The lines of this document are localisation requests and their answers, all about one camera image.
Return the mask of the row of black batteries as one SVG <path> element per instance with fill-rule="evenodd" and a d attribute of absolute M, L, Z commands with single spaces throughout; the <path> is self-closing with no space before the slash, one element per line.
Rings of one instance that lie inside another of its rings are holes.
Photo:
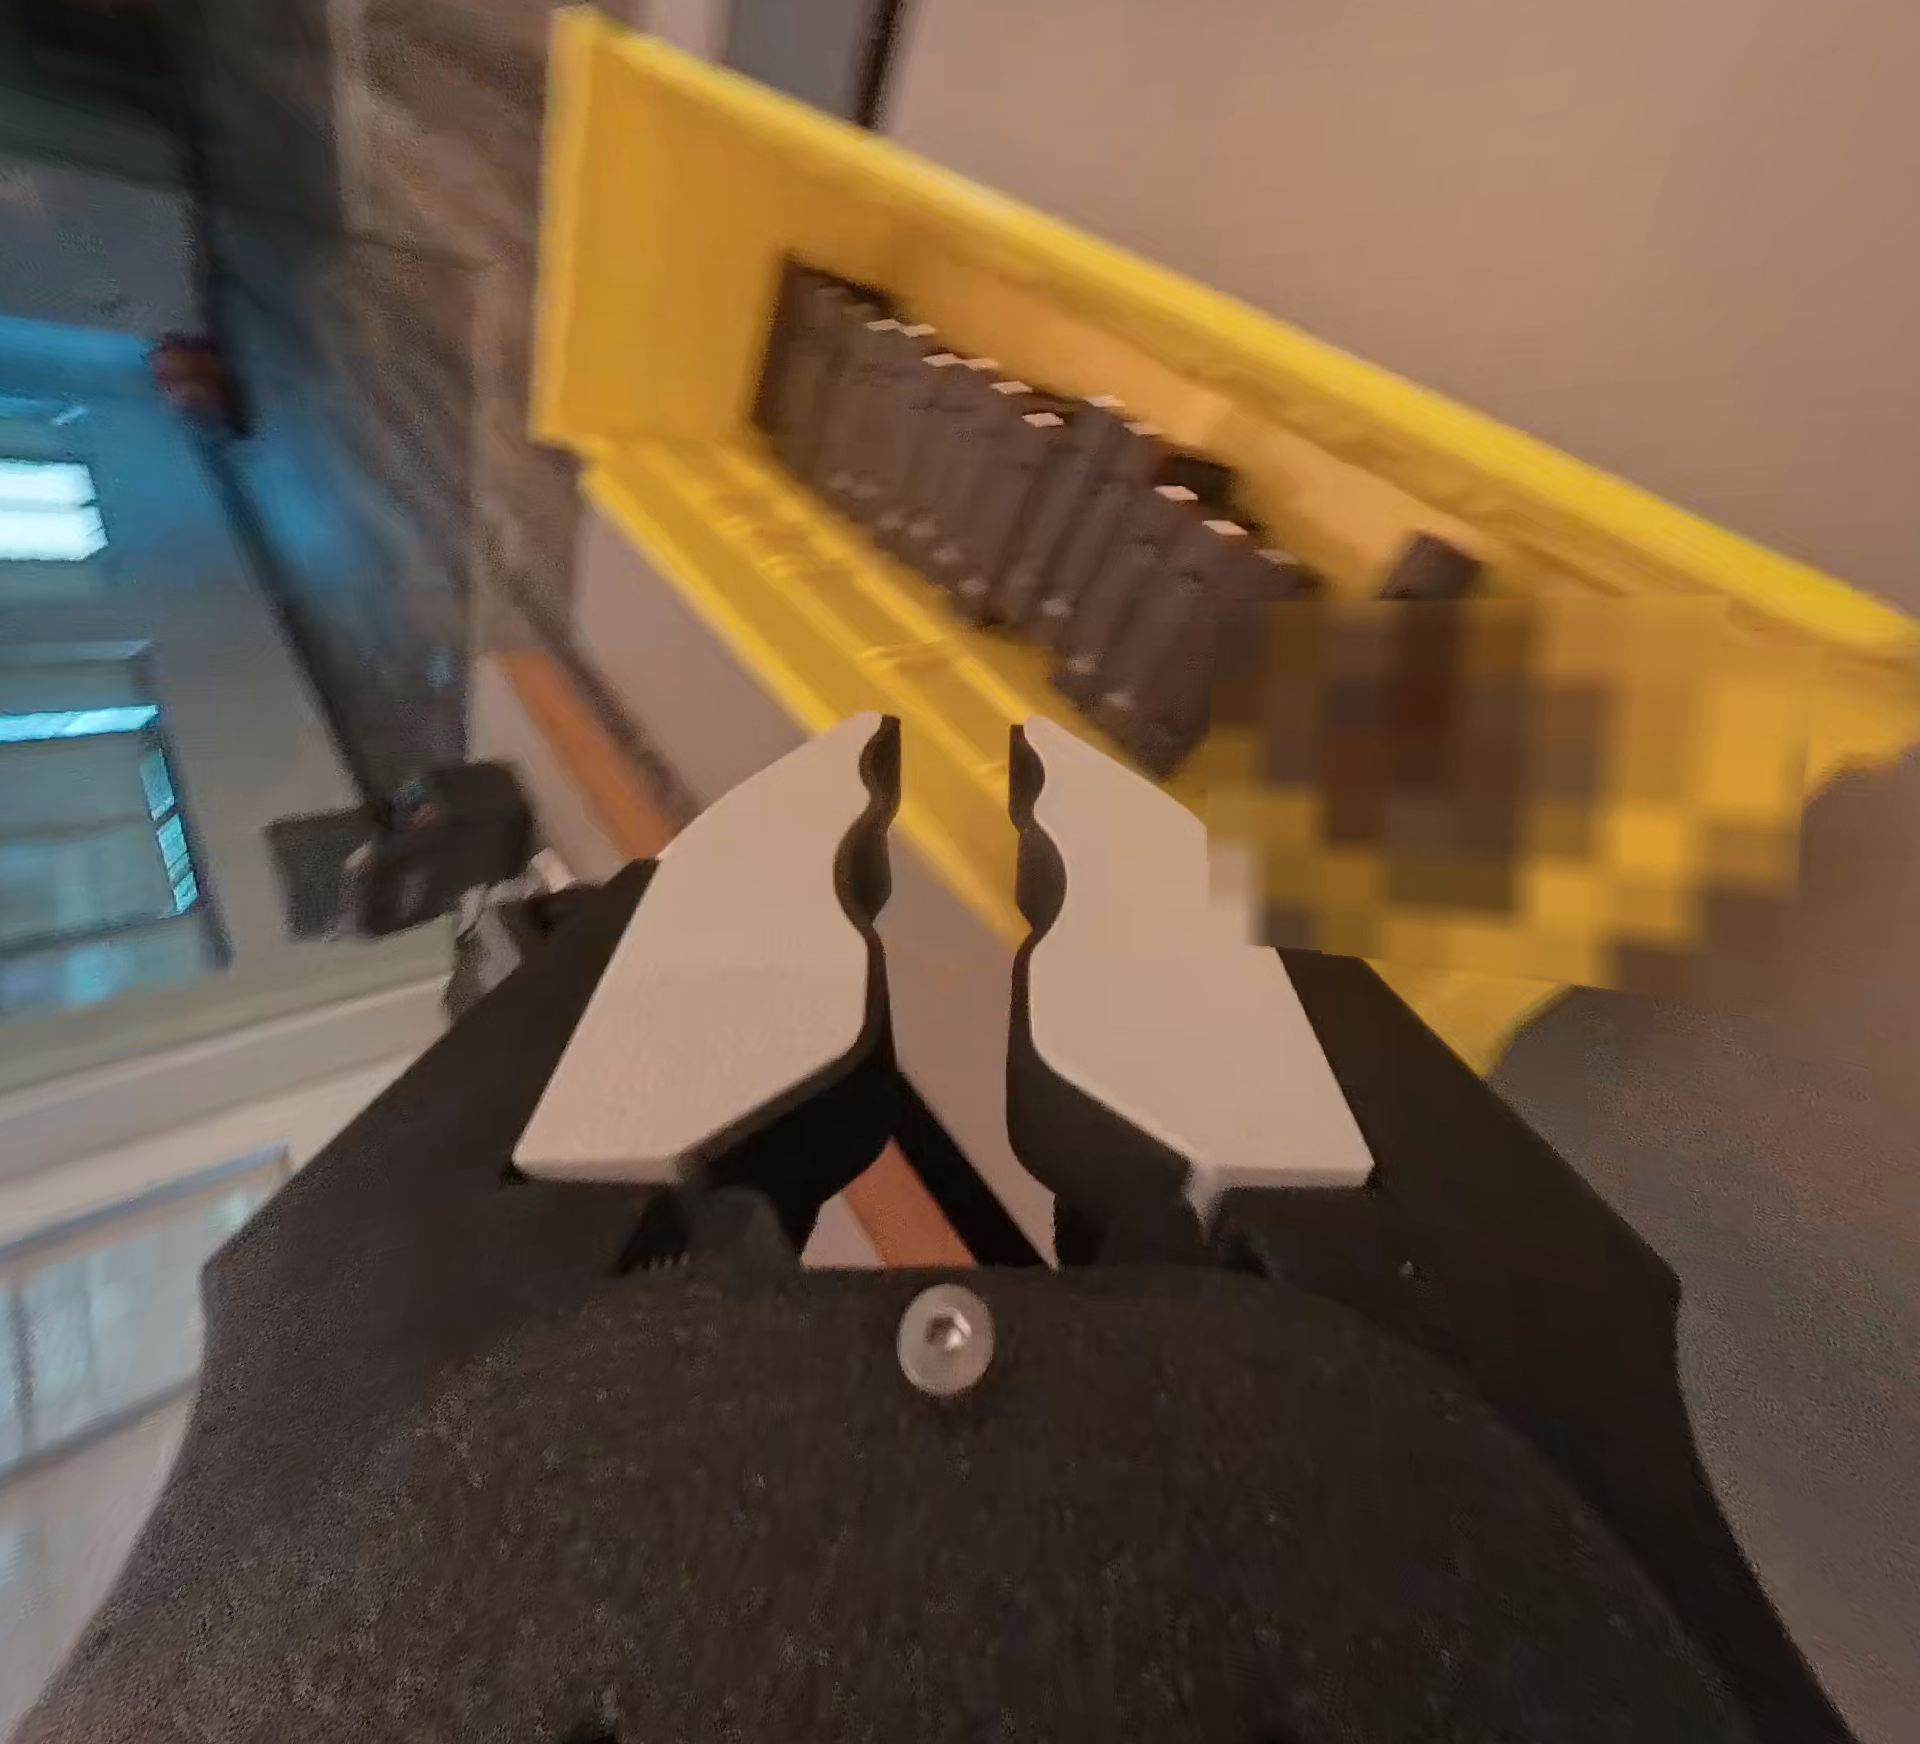
<path fill-rule="evenodd" d="M 899 297 L 780 259 L 751 420 L 777 460 L 962 624 L 1044 655 L 1069 708 L 1143 772 L 1257 724 L 1274 777 L 1435 788 L 1475 728 L 1467 602 L 1484 564 L 1413 533 L 1377 600 L 1405 615 L 1279 624 L 1332 597 L 1246 471 L 1114 397 L 1033 382 Z"/>

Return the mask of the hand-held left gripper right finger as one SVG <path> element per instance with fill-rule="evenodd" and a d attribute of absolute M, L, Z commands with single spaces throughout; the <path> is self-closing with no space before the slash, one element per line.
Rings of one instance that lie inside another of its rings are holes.
<path fill-rule="evenodd" d="M 1354 1192 L 1377 1157 L 1280 955 L 1216 883 L 1200 816 L 1055 721 L 1010 736 L 1006 1128 L 1070 1226 L 1240 1192 Z"/>

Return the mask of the blue lit window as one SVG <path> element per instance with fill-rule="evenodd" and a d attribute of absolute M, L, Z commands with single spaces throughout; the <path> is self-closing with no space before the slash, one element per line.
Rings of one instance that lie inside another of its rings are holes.
<path fill-rule="evenodd" d="M 228 970 L 165 676 L 205 528 L 118 333 L 4 317 L 3 1015 L 42 1024 Z"/>

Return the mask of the yellow storage bin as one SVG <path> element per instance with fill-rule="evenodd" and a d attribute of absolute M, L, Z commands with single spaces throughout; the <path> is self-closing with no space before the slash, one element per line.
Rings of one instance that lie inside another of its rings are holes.
<path fill-rule="evenodd" d="M 1009 731 L 1044 708 L 1041 657 L 955 622 L 771 459 L 753 404 L 789 253 L 1233 465 L 1351 591 L 1437 530 L 1519 586 L 1724 602 L 1826 682 L 1808 792 L 1917 748 L 1913 617 L 597 11 L 560 12 L 548 57 L 536 437 L 794 724 L 906 724 L 906 839 L 1005 951 Z"/>

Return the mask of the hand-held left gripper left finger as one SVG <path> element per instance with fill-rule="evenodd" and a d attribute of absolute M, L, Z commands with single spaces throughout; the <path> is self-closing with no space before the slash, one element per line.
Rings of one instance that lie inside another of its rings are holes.
<path fill-rule="evenodd" d="M 538 1182 L 753 1190 L 791 1237 L 882 1154 L 901 1069 L 878 918 L 901 721 L 861 711 L 665 847 L 513 1163 Z"/>

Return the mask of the dark blurred device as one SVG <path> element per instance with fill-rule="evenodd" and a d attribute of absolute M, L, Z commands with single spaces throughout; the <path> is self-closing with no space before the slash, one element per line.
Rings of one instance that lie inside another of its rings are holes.
<path fill-rule="evenodd" d="M 536 816 L 517 771 L 479 760 L 437 766 L 383 802 L 271 823 L 286 931 L 304 943 L 380 941 L 520 883 Z"/>

